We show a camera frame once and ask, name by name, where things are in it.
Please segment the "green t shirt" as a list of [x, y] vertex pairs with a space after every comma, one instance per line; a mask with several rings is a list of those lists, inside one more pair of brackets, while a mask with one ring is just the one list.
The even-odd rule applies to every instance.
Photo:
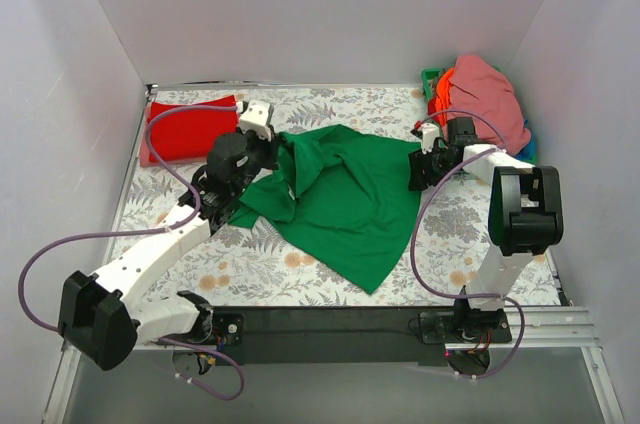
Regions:
[[264, 218], [294, 247], [367, 294], [401, 260], [421, 197], [409, 190], [416, 142], [343, 125], [284, 132], [278, 168], [250, 184], [230, 222]]

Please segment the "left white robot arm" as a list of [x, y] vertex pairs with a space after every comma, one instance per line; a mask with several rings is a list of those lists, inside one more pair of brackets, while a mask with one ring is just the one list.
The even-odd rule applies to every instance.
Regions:
[[142, 298], [185, 254], [229, 222], [259, 172], [276, 168], [278, 147], [270, 125], [218, 137], [190, 190], [151, 235], [93, 274], [76, 271], [66, 279], [59, 334], [102, 370], [121, 364], [136, 345], [164, 337], [212, 342], [213, 307], [205, 298], [191, 291], [151, 303]]

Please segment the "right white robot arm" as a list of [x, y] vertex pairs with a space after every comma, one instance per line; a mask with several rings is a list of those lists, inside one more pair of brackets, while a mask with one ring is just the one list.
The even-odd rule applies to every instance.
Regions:
[[426, 343], [505, 343], [511, 334], [504, 307], [512, 286], [564, 233], [559, 172], [481, 140], [471, 116], [453, 118], [445, 129], [419, 122], [412, 133], [421, 147], [409, 155], [410, 190], [440, 190], [460, 171], [491, 187], [490, 247], [476, 278], [452, 296], [451, 307], [421, 313], [417, 329]]

